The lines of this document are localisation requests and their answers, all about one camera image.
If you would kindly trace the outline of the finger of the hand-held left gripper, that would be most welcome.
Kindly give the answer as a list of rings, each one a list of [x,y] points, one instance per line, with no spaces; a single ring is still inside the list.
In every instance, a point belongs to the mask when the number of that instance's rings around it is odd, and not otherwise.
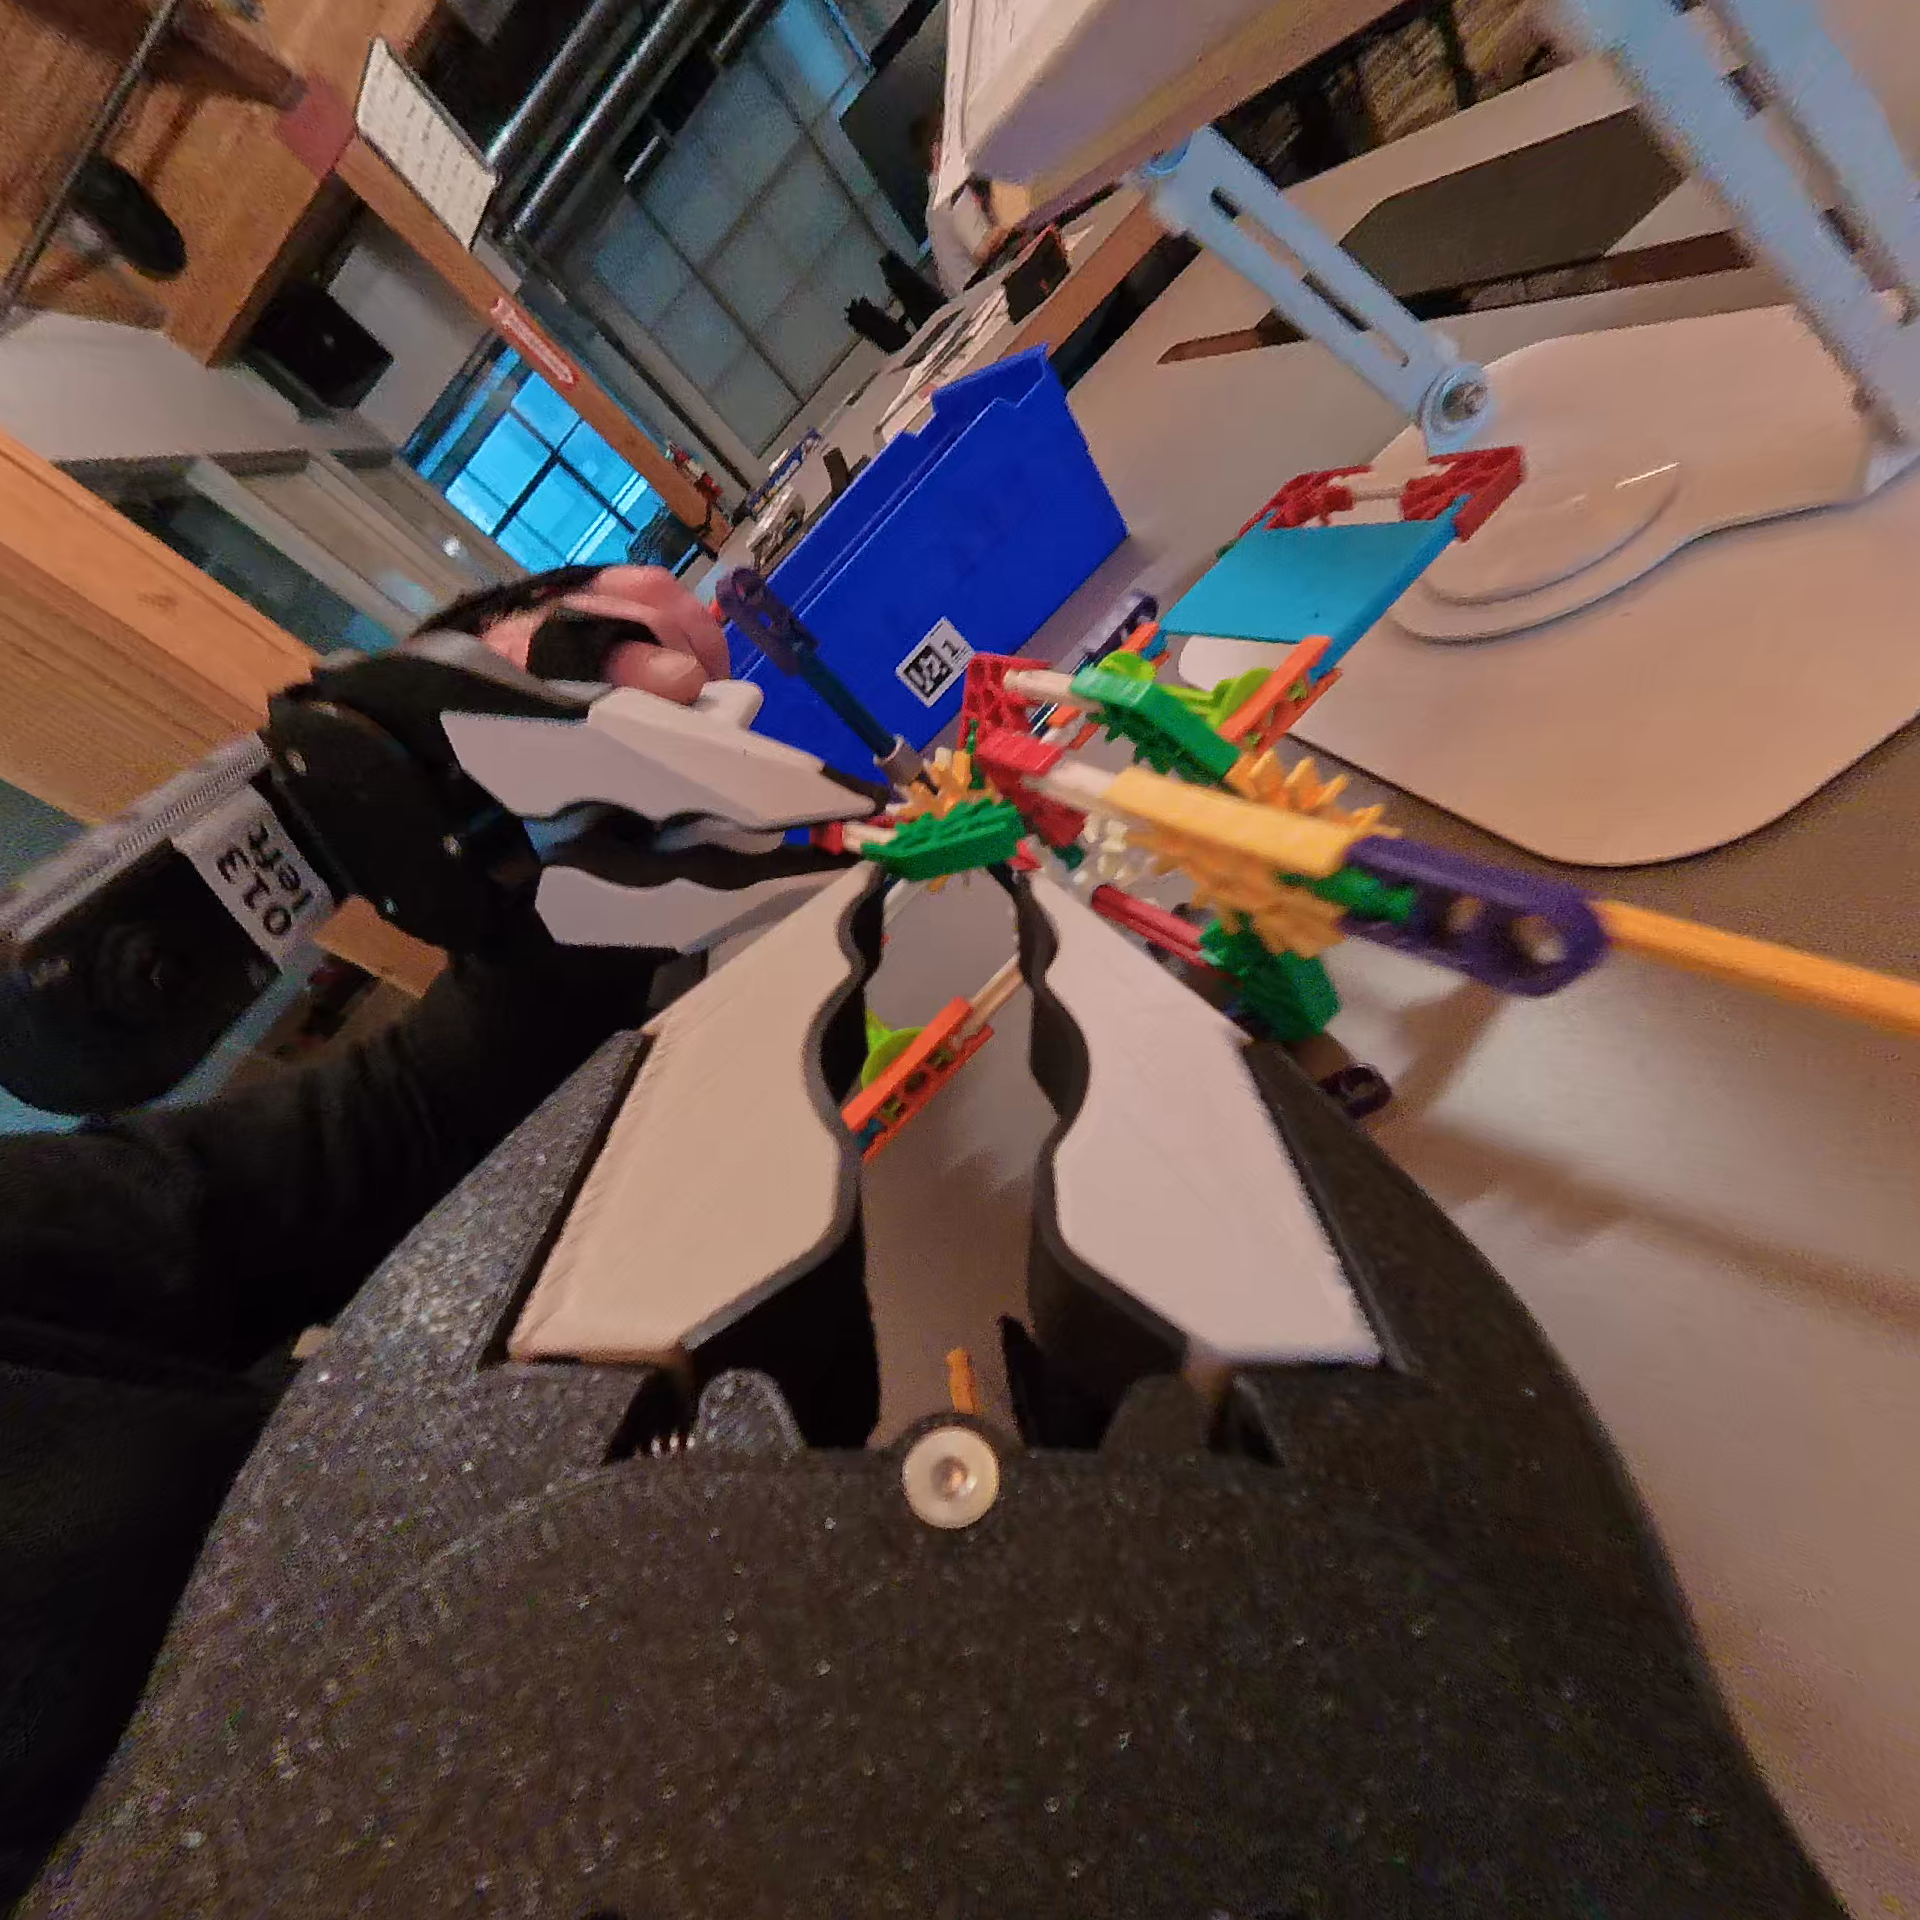
[[[669,824],[707,818],[737,829],[858,821],[888,790],[798,747],[635,688],[615,688],[577,718],[441,714],[458,770],[523,819],[611,805]]]
[[[724,821],[596,821],[542,868],[532,910],[563,947],[702,955],[763,929],[858,857]]]

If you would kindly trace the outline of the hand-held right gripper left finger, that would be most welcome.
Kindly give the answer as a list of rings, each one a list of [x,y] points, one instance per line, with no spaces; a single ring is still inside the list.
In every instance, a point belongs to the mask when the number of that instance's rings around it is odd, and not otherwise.
[[[827,1029],[868,962],[847,868],[641,1029],[636,1074],[509,1331],[515,1364],[692,1364],[851,1233]]]

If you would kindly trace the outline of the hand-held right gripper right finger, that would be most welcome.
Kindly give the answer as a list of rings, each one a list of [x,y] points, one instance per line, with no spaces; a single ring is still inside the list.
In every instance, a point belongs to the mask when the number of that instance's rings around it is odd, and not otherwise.
[[[1021,883],[1019,932],[1055,1116],[1037,1228],[1068,1301],[1117,1308],[1190,1373],[1378,1364],[1234,1024],[1062,883]]]

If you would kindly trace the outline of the green fan connector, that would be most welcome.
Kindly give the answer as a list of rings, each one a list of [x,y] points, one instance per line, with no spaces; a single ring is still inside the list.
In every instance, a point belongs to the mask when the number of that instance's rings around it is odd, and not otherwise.
[[[858,856],[899,883],[932,885],[1012,862],[1026,839],[1013,804],[972,798],[892,827],[862,829]]]

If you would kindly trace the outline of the colourful toy rod airplane model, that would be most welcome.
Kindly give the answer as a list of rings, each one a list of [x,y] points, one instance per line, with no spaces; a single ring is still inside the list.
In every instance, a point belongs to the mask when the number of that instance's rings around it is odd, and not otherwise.
[[[1250,1037],[1285,1044],[1328,1034],[1336,995],[1315,956],[1228,934],[1187,877],[1159,872],[1031,786],[1043,747],[1095,768],[1149,768],[1217,780],[1239,754],[1275,753],[1336,684],[1347,654],[1427,569],[1474,536],[1525,479],[1515,446],[1427,457],[1407,478],[1335,467],[1292,478],[1226,543],[1197,590],[1169,614],[1142,614],[1111,645],[1062,666],[978,653],[962,672],[955,747],[923,768],[825,661],[820,639],[763,575],[730,569],[717,582],[726,623],[767,672],[799,684],[858,735],[876,770],[894,768],[894,804],[869,827],[822,827],[831,851],[972,798],[1013,804],[1026,839],[1000,880],[1051,862],[1085,903],[1197,986]]]

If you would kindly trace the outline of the person's left forearm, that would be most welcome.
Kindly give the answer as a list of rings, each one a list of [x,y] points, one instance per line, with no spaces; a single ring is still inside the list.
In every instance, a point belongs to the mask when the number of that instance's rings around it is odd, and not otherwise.
[[[5,1398],[222,1380],[331,1320],[569,1071],[646,1019],[670,963],[532,922],[308,1065],[5,1139]]]

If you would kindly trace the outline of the person's left hand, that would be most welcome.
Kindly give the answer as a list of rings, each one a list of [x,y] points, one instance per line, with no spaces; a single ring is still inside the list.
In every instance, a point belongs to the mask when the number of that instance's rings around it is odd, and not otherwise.
[[[594,575],[577,606],[621,626],[604,679],[681,706],[730,676],[730,654],[714,608],[658,565],[611,565]]]

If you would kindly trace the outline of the wooden cabinet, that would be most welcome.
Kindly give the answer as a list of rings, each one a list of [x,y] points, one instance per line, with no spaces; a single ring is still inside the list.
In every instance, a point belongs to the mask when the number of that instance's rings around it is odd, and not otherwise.
[[[1,780],[96,824],[255,730],[316,656],[1,436]]]

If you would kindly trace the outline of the blue bin with square tag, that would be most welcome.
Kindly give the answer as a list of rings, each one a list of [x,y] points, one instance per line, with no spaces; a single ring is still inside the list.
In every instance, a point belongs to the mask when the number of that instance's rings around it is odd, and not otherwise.
[[[968,658],[1019,654],[1123,539],[1034,347],[940,388],[767,582],[886,734],[924,747]]]

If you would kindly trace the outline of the white stand with wooden board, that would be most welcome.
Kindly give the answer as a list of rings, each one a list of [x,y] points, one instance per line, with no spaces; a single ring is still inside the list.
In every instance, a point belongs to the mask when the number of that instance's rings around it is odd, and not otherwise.
[[[1915,4],[1551,4],[1770,304],[1477,361],[1202,130],[1323,4],[958,4],[946,166],[1049,211],[1129,179],[1403,420],[1504,434],[1515,495],[1385,608],[1299,738],[1548,860],[1716,851],[1915,714]]]

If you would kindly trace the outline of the black table inset panel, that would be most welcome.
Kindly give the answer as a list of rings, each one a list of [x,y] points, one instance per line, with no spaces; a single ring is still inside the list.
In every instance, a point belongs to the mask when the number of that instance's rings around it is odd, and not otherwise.
[[[1680,185],[1637,116],[1617,113],[1407,187],[1340,247],[1414,318],[1436,323],[1529,303],[1525,281],[1608,255]]]

